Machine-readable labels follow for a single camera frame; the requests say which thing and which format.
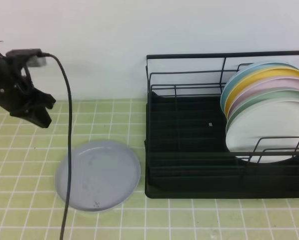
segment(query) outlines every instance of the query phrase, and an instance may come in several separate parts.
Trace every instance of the white plate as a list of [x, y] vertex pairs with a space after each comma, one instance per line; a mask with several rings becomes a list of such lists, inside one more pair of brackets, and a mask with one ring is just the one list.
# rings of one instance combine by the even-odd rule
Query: white plate
[[[242, 111], [230, 125], [226, 145], [231, 152], [252, 152], [262, 137], [299, 137], [299, 99], [284, 97], [256, 103]], [[298, 138], [263, 139], [256, 149], [295, 148]], [[260, 163], [273, 163], [292, 156], [262, 156]], [[251, 158], [257, 163], [259, 156]]]

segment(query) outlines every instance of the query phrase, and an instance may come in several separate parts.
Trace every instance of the dish rack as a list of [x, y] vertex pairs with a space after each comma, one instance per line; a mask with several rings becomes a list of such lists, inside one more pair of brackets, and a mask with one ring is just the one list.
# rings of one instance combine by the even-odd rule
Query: dish rack
[[[299, 56], [299, 51], [147, 55], [145, 193], [149, 198], [258, 199], [299, 198], [299, 136], [261, 137], [253, 152], [229, 152], [227, 120], [220, 108], [226, 61], [233, 58]], [[149, 62], [222, 59], [220, 70], [151, 72]], [[152, 84], [154, 76], [219, 73], [217, 82]], [[180, 94], [180, 90], [193, 93]], [[217, 93], [196, 93], [212, 89]], [[173, 93], [159, 95], [159, 91]], [[261, 141], [294, 138], [293, 148], [257, 151]], [[258, 163], [250, 162], [259, 156]], [[262, 163], [262, 156], [292, 156]]]

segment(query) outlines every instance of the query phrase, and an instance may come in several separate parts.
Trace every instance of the tile countertop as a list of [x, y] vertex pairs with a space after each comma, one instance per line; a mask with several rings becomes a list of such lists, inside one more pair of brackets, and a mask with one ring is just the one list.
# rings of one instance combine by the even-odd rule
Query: tile countertop
[[[102, 213], [69, 210], [66, 240], [299, 240], [299, 199], [149, 199], [144, 194], [144, 99], [73, 104], [73, 147], [112, 139], [137, 154], [133, 195]], [[0, 108], [0, 240], [58, 240], [63, 202], [54, 173], [67, 148], [68, 104], [41, 129]]]

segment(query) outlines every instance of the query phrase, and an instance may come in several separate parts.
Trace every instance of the plate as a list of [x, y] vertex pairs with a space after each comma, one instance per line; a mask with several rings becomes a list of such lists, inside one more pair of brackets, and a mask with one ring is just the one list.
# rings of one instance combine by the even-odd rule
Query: plate
[[[242, 111], [228, 129], [226, 145], [231, 152], [252, 152], [262, 137], [286, 136], [299, 137], [299, 100], [289, 97], [265, 100]], [[298, 141], [297, 138], [264, 139], [259, 142], [256, 151], [295, 148]], [[263, 156], [260, 163], [279, 162], [291, 157]], [[253, 156], [250, 161], [257, 163], [258, 160], [259, 156]]]
[[256, 70], [260, 70], [260, 69], [268, 68], [268, 67], [274, 67], [274, 66], [287, 66], [287, 67], [291, 67], [291, 68], [299, 70], [296, 66], [293, 66], [293, 65], [289, 64], [288, 62], [277, 61], [277, 60], [259, 61], [259, 62], [255, 62], [253, 64], [248, 65], [244, 69], [239, 70], [237, 73], [235, 73], [225, 84], [222, 95], [220, 97], [220, 107], [221, 107], [222, 111], [224, 111], [225, 102], [226, 102], [226, 99], [227, 99], [229, 93], [231, 92], [232, 88], [235, 86], [235, 84], [237, 82], [239, 82], [242, 78], [244, 78], [248, 74], [253, 73]]
[[[99, 212], [125, 201], [137, 187], [140, 162], [134, 152], [114, 141], [91, 141], [72, 151], [69, 205], [77, 210]], [[55, 188], [65, 202], [68, 156], [58, 165]]]
[[253, 84], [265, 78], [285, 75], [290, 75], [299, 78], [299, 70], [296, 70], [288, 66], [267, 67], [245, 76], [230, 91], [225, 102], [224, 113], [226, 113], [229, 110], [235, 97], [250, 84]]
[[235, 97], [228, 111], [225, 112], [226, 117], [228, 118], [233, 109], [248, 97], [272, 88], [292, 88], [299, 90], [299, 78], [293, 76], [274, 76], [252, 83]]
[[233, 120], [245, 109], [249, 108], [250, 106], [257, 104], [259, 102], [269, 100], [269, 99], [279, 99], [279, 98], [295, 98], [299, 100], [299, 90], [298, 89], [291, 89], [286, 87], [278, 87], [278, 88], [272, 88], [268, 90], [264, 90], [262, 92], [256, 93], [244, 101], [242, 101], [240, 104], [237, 105], [237, 107], [233, 110], [233, 112], [229, 115], [229, 118], [227, 120], [226, 124], [226, 133], [231, 126], [231, 123]]

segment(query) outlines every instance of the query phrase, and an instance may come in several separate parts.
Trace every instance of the stack of plates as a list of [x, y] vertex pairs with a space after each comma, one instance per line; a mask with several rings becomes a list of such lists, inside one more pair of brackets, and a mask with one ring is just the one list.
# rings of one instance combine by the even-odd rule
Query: stack of plates
[[[299, 141], [299, 69], [283, 61], [251, 64], [227, 82], [220, 106], [227, 118], [226, 145], [231, 152], [253, 152], [262, 137], [287, 138], [263, 139], [257, 152], [291, 151], [288, 148], [295, 148]], [[260, 163], [291, 157], [262, 156]], [[258, 160], [253, 156], [250, 161]]]

